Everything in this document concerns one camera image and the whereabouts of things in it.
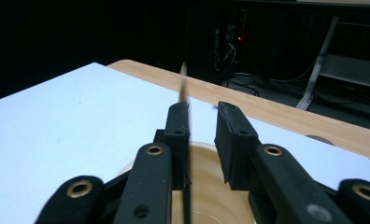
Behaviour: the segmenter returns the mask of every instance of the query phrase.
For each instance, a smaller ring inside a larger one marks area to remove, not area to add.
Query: screw hole
[[[149,207],[144,204],[140,204],[135,208],[133,214],[135,217],[140,219],[146,218],[149,214]]]
[[[263,150],[271,156],[281,156],[283,154],[283,151],[278,147],[266,147]]]
[[[66,195],[70,198],[79,198],[88,194],[93,188],[93,184],[88,180],[80,180],[73,183],[68,190]]]
[[[307,212],[313,216],[317,221],[332,222],[333,216],[331,213],[322,206],[317,204],[310,204],[307,206]]]
[[[370,187],[362,184],[356,184],[352,187],[360,197],[370,201]]]
[[[159,155],[163,152],[163,149],[161,147],[149,147],[147,148],[147,153],[150,155]]]

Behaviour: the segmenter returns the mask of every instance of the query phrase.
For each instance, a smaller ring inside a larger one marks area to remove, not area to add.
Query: white tabletop
[[[78,175],[104,182],[164,129],[178,93],[92,63],[0,100],[0,223],[33,223]],[[191,141],[214,144],[216,108],[189,98]],[[262,143],[287,148],[313,178],[370,181],[370,160],[256,119]]]

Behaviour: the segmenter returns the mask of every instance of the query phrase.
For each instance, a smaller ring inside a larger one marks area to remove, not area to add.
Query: brass ring
[[[152,156],[156,156],[156,155],[159,155],[163,152],[163,148],[162,147],[149,147],[147,148],[147,153],[152,155]]]
[[[355,184],[351,187],[360,197],[370,201],[370,187],[363,184]]]
[[[73,183],[68,190],[66,195],[70,198],[80,198],[88,194],[93,188],[93,184],[89,180],[80,180]]]
[[[265,147],[263,151],[271,156],[281,156],[283,154],[283,151],[278,147]]]

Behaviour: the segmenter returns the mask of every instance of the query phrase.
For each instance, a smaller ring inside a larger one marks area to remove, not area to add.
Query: wooden table edge
[[[120,60],[107,67],[146,80],[173,91],[179,91],[180,75],[132,60]],[[189,96],[216,105],[218,101],[240,107],[251,118],[307,136],[317,136],[337,147],[370,158],[370,130],[330,119],[295,107],[230,90],[196,78],[187,77]]]

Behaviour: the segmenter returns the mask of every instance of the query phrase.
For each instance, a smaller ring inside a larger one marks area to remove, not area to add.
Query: metal stand
[[[307,83],[304,97],[302,97],[302,99],[299,101],[296,108],[307,110],[311,104],[311,101],[313,100],[314,86],[316,84],[317,77],[320,74],[320,70],[324,62],[325,54],[327,53],[327,49],[330,46],[331,39],[334,35],[334,29],[336,28],[338,21],[339,21],[339,17],[333,17],[333,20],[331,21],[331,25],[328,30],[327,36],[325,36],[324,43],[322,44],[322,48],[320,50],[319,56],[317,57],[316,64],[314,64],[314,68],[311,73],[310,80]]]

